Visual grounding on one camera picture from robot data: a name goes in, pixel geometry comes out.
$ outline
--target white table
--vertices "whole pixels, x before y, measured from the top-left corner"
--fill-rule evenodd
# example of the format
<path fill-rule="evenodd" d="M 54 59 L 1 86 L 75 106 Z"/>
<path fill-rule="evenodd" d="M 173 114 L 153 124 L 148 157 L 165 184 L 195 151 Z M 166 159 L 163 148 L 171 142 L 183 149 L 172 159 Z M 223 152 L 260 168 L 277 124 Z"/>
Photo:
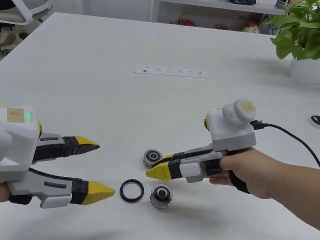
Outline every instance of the white table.
<path fill-rule="evenodd" d="M 289 62 L 276 58 L 266 35 L 55 13 L 0 62 L 1 105 L 33 105 L 44 131 L 100 143 L 97 151 L 36 168 L 98 181 L 117 194 L 56 209 L 41 209 L 37 199 L 0 204 L 1 239 L 319 239 L 280 204 L 206 180 L 168 182 L 172 206 L 158 211 L 149 191 L 159 181 L 142 165 L 148 149 L 170 154 L 207 145 L 205 114 L 241 97 L 255 103 L 258 119 L 286 127 L 320 155 L 320 130 L 306 120 L 319 113 L 319 89 L 289 79 Z M 214 79 L 133 73 L 144 64 L 212 72 Z M 256 135 L 257 148 L 272 157 L 316 167 L 284 133 L 267 128 Z M 129 178 L 144 184 L 139 203 L 119 196 Z"/>

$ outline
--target white chair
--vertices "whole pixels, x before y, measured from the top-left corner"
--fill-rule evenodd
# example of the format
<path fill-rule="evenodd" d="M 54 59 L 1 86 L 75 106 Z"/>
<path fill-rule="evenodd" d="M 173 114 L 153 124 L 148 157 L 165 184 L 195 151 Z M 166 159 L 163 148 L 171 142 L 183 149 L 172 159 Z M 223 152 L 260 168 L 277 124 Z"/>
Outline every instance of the white chair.
<path fill-rule="evenodd" d="M 0 0 L 0 50 L 6 56 L 23 39 L 13 30 L 16 25 L 28 25 L 40 20 L 52 8 L 50 0 Z"/>
<path fill-rule="evenodd" d="M 44 17 L 52 8 L 50 0 L 10 0 L 15 7 L 0 10 L 0 23 L 28 25 Z"/>

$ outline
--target potted plant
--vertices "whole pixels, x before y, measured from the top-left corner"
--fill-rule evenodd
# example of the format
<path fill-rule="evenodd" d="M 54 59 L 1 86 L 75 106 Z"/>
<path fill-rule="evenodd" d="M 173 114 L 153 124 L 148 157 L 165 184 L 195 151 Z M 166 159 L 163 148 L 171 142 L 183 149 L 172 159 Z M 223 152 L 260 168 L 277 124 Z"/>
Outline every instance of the potted plant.
<path fill-rule="evenodd" d="M 269 23 L 280 29 L 279 35 L 271 38 L 278 58 L 293 56 L 291 77 L 305 84 L 320 84 L 319 0 L 300 1 Z"/>

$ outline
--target transparent bearing cap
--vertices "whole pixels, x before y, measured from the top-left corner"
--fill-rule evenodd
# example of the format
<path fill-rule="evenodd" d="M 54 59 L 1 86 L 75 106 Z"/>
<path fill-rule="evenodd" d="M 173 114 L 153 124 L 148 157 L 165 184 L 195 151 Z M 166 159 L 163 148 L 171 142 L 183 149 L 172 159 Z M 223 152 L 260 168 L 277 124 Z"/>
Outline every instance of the transparent bearing cap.
<path fill-rule="evenodd" d="M 157 209 L 166 209 L 171 205 L 173 192 L 163 184 L 155 186 L 150 193 L 150 202 Z"/>

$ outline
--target wall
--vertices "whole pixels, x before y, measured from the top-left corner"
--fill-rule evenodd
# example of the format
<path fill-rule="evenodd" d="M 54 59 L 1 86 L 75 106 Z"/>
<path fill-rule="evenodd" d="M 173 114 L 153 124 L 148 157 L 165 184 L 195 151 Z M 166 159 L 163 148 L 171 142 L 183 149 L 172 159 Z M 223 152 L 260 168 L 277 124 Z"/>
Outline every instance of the wall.
<path fill-rule="evenodd" d="M 152 0 L 84 0 L 85 14 L 148 21 Z"/>
<path fill-rule="evenodd" d="M 83 14 L 84 0 L 50 0 L 54 12 Z"/>

